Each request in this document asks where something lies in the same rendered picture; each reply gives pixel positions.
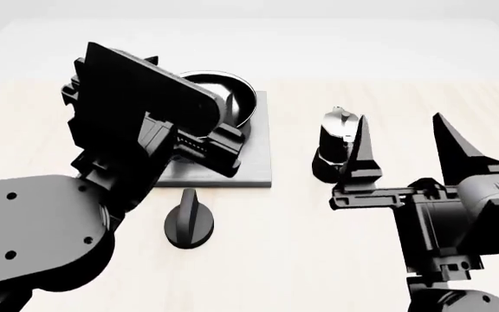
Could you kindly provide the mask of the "black stove knob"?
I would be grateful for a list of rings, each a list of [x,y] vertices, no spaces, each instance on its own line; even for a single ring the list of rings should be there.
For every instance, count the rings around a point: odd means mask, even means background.
[[[211,238],[214,224],[211,210],[199,202],[196,190],[184,189],[179,205],[165,218],[164,232],[176,248],[196,249]]]

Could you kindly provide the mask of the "grey square stove plate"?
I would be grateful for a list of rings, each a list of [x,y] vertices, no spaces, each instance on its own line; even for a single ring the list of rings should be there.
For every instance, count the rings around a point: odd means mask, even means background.
[[[157,187],[171,188],[270,188],[272,186],[271,154],[269,139],[268,96],[256,92],[256,110],[244,129],[249,132],[239,160],[236,175],[227,178],[208,168],[187,160],[174,160],[165,169]]]

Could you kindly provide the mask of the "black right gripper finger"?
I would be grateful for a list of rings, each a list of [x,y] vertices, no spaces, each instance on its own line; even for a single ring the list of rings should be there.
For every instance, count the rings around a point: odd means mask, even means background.
[[[365,115],[360,117],[353,149],[345,171],[335,189],[340,192],[372,192],[382,177],[382,170],[374,160],[369,125]]]
[[[432,124],[446,185],[457,186],[471,176],[499,174],[499,160],[471,145],[441,113],[432,116]]]

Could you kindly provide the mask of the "black and steel moka pot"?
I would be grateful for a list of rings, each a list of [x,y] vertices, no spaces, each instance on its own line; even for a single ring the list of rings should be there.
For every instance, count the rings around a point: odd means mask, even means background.
[[[321,123],[319,145],[312,160],[312,173],[321,182],[337,184],[343,176],[358,137],[360,116],[333,107]]]

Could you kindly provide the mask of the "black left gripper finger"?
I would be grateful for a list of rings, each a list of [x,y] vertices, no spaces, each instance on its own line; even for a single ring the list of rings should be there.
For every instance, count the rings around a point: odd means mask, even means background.
[[[245,137],[228,124],[221,124],[202,139],[202,151],[197,163],[227,178],[235,176],[241,165],[239,160]]]

